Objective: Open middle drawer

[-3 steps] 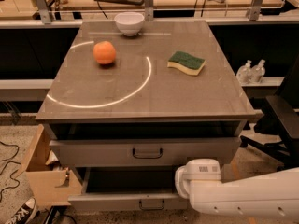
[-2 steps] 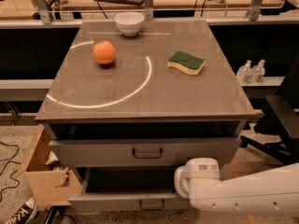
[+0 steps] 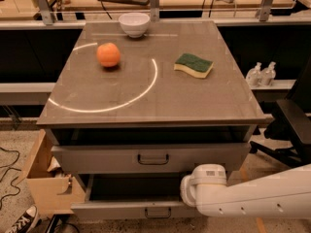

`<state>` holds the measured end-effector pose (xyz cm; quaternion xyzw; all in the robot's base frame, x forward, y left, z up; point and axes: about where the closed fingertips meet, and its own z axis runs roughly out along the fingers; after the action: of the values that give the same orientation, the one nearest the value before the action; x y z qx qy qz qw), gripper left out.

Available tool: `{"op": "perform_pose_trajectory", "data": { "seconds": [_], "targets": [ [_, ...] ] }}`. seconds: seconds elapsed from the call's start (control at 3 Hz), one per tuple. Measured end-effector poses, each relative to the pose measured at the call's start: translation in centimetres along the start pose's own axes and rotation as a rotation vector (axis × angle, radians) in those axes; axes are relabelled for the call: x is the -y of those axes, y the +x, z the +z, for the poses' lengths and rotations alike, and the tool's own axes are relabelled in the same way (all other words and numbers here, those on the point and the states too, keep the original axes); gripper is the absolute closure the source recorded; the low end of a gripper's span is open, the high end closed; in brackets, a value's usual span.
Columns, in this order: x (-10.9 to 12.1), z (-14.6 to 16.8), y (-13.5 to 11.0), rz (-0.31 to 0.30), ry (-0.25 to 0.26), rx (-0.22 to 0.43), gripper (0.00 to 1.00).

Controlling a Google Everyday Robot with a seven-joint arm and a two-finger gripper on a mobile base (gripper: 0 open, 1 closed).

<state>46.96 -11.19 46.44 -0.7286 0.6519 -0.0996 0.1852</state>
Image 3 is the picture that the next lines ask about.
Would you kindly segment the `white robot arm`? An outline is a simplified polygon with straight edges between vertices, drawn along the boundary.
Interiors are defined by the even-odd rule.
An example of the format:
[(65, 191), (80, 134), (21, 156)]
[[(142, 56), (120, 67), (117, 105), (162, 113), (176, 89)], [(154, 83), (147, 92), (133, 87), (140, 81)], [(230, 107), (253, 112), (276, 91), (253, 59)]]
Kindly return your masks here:
[(311, 217), (311, 165), (229, 185), (225, 168), (197, 166), (183, 177), (182, 200), (205, 216)]

